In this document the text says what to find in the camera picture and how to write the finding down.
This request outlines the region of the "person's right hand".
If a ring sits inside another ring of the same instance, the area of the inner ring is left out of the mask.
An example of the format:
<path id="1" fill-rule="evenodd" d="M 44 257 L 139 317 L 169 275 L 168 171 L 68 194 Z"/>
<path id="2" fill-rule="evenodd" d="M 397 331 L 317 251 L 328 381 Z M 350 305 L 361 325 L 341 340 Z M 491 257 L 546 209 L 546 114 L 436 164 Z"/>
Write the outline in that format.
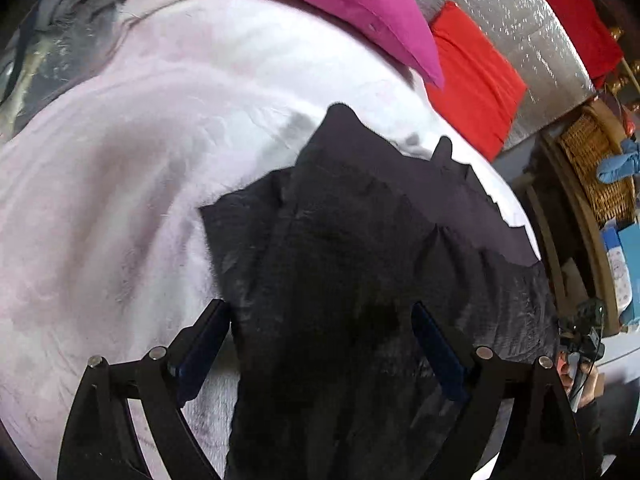
<path id="1" fill-rule="evenodd" d="M 578 354 L 561 351 L 556 359 L 556 369 L 574 413 L 603 396 L 605 376 L 593 362 L 585 361 Z"/>

